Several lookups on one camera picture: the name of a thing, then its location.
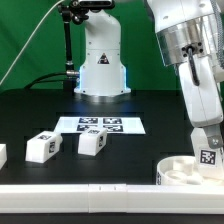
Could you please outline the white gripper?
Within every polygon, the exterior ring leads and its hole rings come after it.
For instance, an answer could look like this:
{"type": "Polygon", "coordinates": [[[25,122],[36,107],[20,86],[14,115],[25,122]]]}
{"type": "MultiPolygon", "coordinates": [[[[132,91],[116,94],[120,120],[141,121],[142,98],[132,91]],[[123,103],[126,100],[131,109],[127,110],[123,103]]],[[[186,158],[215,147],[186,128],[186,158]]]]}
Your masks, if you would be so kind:
{"type": "Polygon", "coordinates": [[[214,79],[209,56],[194,57],[199,85],[192,81],[188,62],[178,68],[187,113],[194,127],[205,127],[204,132],[211,149],[223,147],[223,138],[219,123],[223,120],[219,91],[214,79]]]}

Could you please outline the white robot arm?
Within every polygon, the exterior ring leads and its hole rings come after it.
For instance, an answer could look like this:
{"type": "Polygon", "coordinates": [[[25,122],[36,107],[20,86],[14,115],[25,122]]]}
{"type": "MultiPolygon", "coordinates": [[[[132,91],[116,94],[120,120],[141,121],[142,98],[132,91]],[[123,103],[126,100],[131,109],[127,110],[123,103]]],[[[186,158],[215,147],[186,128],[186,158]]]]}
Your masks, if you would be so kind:
{"type": "MultiPolygon", "coordinates": [[[[76,91],[91,97],[128,93],[120,61],[119,22],[106,11],[124,0],[75,0],[85,21],[86,58],[76,91]]],[[[188,117],[212,149],[223,146],[223,110],[218,84],[224,81],[224,0],[143,0],[166,66],[179,76],[188,117]]]]}

